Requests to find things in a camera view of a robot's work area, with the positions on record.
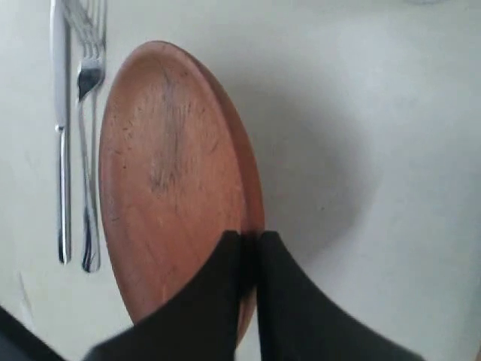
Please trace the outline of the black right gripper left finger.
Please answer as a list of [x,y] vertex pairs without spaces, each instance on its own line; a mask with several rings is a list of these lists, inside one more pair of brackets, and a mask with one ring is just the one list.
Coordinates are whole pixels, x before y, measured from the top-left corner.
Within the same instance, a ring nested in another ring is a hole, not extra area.
[[195,277],[158,311],[96,345],[87,360],[233,360],[241,237],[224,232]]

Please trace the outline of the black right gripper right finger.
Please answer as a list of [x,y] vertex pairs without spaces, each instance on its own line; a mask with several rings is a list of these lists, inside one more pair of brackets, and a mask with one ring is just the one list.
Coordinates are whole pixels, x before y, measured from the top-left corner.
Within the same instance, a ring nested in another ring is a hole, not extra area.
[[304,273],[280,235],[256,242],[263,360],[420,360],[331,301]]

